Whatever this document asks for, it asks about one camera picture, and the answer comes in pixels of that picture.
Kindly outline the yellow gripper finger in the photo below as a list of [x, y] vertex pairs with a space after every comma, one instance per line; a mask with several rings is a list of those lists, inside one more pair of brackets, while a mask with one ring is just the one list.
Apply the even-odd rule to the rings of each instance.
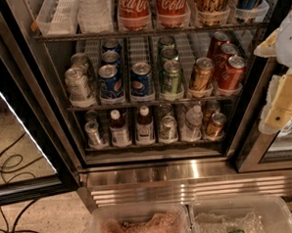
[[269, 83], [259, 131], [265, 135], [280, 131], [292, 117], [292, 69], [283, 76], [274, 75]]
[[275, 57], [276, 56], [276, 47], [275, 41], [277, 35], [279, 33], [279, 29], [276, 28], [274, 32], [272, 32], [264, 42], [256, 47], [254, 50], [254, 54], [261, 58], [266, 57]]

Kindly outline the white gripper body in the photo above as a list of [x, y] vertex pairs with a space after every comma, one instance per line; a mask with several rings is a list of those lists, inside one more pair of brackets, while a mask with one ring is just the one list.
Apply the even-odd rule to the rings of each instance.
[[277, 61], [292, 68], [292, 13], [279, 26], [275, 48]]

